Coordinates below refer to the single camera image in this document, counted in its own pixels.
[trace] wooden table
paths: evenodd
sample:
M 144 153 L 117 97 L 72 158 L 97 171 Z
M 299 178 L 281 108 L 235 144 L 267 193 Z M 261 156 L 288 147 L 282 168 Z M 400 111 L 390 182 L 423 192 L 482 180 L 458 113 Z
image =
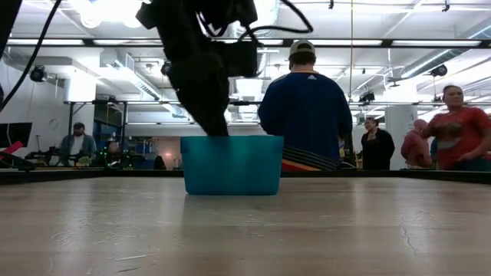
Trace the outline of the wooden table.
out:
M 0 271 L 23 275 L 490 275 L 491 186 L 283 179 L 272 197 L 182 179 L 0 186 Z

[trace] red t-shirt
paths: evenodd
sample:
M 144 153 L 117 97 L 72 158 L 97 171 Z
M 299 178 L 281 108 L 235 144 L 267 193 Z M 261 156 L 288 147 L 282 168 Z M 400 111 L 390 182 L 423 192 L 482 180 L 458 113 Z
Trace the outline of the red t-shirt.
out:
M 438 114 L 431 121 L 438 142 L 438 165 L 442 169 L 449 169 L 464 153 L 477 148 L 483 139 L 483 131 L 491 127 L 486 113 L 475 107 Z

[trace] blue bin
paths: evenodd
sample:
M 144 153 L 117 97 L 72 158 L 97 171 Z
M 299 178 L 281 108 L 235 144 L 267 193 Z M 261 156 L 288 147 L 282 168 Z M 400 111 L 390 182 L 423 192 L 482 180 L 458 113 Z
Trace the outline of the blue bin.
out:
M 272 196 L 278 193 L 283 137 L 181 138 L 190 195 Z

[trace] cap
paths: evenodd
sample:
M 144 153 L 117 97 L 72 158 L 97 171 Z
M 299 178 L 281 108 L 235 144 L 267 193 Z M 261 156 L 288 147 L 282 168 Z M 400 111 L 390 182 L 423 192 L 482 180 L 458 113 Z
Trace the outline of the cap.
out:
M 290 57 L 293 54 L 297 53 L 312 53 L 315 54 L 315 47 L 314 45 L 306 40 L 306 39 L 301 39 L 297 42 L 295 42 L 291 47 L 290 47 Z
M 83 123 L 75 123 L 74 130 L 85 129 L 85 125 Z

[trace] navy blue sweatshirt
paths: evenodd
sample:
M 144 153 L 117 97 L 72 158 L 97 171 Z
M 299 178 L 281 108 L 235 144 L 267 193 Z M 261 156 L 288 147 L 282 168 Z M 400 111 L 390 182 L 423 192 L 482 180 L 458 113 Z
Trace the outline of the navy blue sweatshirt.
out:
M 338 137 L 346 137 L 353 128 L 343 90 L 314 71 L 290 73 L 273 81 L 259 118 L 267 134 L 285 138 L 285 147 L 333 160 L 340 159 Z

